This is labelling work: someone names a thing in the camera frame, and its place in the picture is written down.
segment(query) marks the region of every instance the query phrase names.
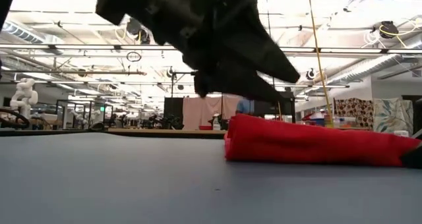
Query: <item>desk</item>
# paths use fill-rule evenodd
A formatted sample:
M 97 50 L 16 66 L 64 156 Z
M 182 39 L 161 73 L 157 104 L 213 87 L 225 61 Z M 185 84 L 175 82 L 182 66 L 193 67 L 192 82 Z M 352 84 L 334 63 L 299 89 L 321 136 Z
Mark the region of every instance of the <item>desk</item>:
M 226 132 L 224 130 L 108 129 L 110 134 L 159 138 L 223 138 Z
M 0 223 L 419 224 L 412 169 L 228 163 L 222 140 L 3 137 Z

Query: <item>person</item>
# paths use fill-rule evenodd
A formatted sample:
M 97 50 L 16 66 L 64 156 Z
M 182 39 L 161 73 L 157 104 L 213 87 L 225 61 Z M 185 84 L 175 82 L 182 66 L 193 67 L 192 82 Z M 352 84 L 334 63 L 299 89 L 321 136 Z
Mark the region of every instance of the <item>person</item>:
M 255 109 L 255 103 L 249 99 L 241 99 L 237 103 L 236 114 L 247 114 L 253 115 Z

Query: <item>white bottle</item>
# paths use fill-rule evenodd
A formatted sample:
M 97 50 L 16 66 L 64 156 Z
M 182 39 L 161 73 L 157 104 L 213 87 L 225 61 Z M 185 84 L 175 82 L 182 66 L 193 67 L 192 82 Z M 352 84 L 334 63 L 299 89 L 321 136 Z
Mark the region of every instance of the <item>white bottle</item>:
M 212 117 L 212 130 L 221 130 L 220 123 L 218 122 L 218 115 Z

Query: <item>red cloth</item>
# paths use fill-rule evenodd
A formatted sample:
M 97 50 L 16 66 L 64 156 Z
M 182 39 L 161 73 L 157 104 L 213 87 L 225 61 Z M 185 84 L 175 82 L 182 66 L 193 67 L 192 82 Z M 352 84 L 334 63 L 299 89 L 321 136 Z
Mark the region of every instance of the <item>red cloth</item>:
M 400 156 L 419 143 L 419 140 L 393 134 L 296 125 L 236 115 L 229 122 L 226 159 L 401 167 Z

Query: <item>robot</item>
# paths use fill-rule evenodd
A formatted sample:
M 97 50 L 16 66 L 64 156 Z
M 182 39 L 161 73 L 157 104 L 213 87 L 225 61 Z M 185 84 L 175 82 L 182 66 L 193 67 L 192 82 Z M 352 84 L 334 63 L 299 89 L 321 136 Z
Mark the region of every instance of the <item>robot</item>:
M 82 123 L 82 127 L 85 127 L 85 125 L 93 125 L 94 121 L 97 119 L 98 115 L 101 114 L 100 110 L 96 110 L 91 112 L 91 119 L 88 120 L 89 115 L 85 115 L 85 117 L 81 114 L 78 114 L 74 109 L 71 110 L 71 114 L 75 117 L 76 120 L 80 121 Z
M 125 14 L 159 45 L 169 43 L 195 72 L 195 92 L 282 101 L 257 71 L 296 83 L 299 73 L 261 24 L 258 0 L 98 0 L 96 13 L 113 24 Z
M 31 106 L 38 103 L 38 93 L 32 89 L 35 80 L 31 78 L 22 78 L 16 85 L 16 92 L 11 99 L 10 105 L 12 110 L 20 108 L 20 114 L 29 119 L 31 114 Z

